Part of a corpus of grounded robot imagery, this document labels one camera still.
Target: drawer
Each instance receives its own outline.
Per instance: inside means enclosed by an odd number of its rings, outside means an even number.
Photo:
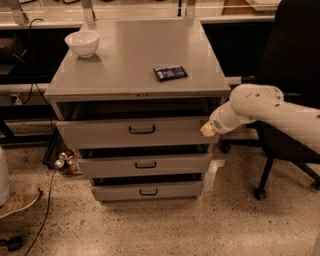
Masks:
[[[197,197],[203,190],[203,182],[179,182],[147,185],[99,186],[92,188],[97,201],[124,201]]]
[[[200,128],[207,117],[64,121],[57,127],[71,149],[215,143]]]
[[[90,178],[205,173],[212,155],[172,155],[79,159],[81,172]]]
[[[57,110],[63,120],[82,121],[208,116],[221,104],[223,97],[142,98],[133,100],[58,102]]]

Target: speckled floor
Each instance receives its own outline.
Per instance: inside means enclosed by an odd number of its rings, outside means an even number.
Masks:
[[[46,145],[4,147],[11,186],[38,185],[43,196],[31,208],[0,220],[0,238],[22,235],[25,255],[46,214],[53,170],[42,164]],[[293,164],[276,161],[268,198],[253,188],[265,163],[260,148],[233,146],[214,154],[198,200],[101,205],[89,181],[56,172],[47,222],[28,255],[311,255],[320,230],[320,192]],[[7,255],[0,248],[0,255]]]

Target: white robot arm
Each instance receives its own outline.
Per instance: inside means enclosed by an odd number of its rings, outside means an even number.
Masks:
[[[228,133],[242,124],[263,121],[320,154],[320,110],[285,102],[274,86],[242,84],[201,128],[205,136]]]

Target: cable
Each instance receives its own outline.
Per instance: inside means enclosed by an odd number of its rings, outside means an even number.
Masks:
[[[22,105],[25,105],[27,104],[30,99],[31,99],[31,96],[32,96],[32,92],[33,92],[33,86],[35,85],[40,96],[42,97],[42,99],[44,100],[44,102],[46,103],[46,105],[50,105],[48,103],[48,101],[46,100],[46,98],[44,97],[43,93],[41,92],[38,84],[34,81],[34,69],[35,69],[35,57],[34,57],[34,52],[33,52],[33,48],[32,48],[32,44],[31,44],[31,28],[32,28],[32,24],[35,22],[35,21],[43,21],[43,19],[40,19],[40,18],[36,18],[36,19],[33,19],[30,24],[29,24],[29,28],[28,28],[28,48],[30,49],[30,52],[31,52],[31,56],[32,56],[32,69],[30,70],[28,65],[26,64],[26,62],[18,55],[16,54],[12,54],[13,56],[15,56],[16,58],[18,58],[22,63],[23,65],[25,66],[26,70],[28,71],[30,77],[31,77],[31,87],[30,87],[30,91],[29,91],[29,95],[28,95],[28,98],[27,100],[25,100],[24,102],[22,102]],[[52,120],[52,116],[50,114],[50,128],[51,128],[51,131],[54,132],[54,128],[53,128],[53,120]]]
[[[31,251],[31,249],[33,248],[34,244],[36,243],[38,237],[40,236],[41,234],[41,231],[47,221],[47,218],[48,218],[48,215],[49,215],[49,210],[50,210],[50,201],[51,201],[51,191],[52,191],[52,182],[53,182],[53,178],[54,178],[54,175],[56,174],[57,170],[55,169],[53,174],[52,174],[52,177],[51,177],[51,180],[50,180],[50,185],[49,185],[49,193],[48,193],[48,204],[47,204],[47,212],[46,212],[46,215],[44,217],[44,220],[43,220],[43,223],[41,225],[41,228],[40,230],[38,231],[37,235],[36,235],[36,238],[33,240],[32,244],[30,245],[28,251],[26,252],[25,256],[27,256],[29,254],[29,252]]]

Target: gray drawer cabinet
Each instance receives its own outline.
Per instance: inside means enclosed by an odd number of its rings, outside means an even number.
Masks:
[[[57,127],[101,203],[197,198],[217,142],[200,128],[221,101],[60,102]]]
[[[69,51],[45,96],[94,198],[200,196],[218,139],[200,128],[230,93],[201,22],[98,20],[81,30],[99,34],[95,55]],[[188,77],[154,74],[179,65]]]

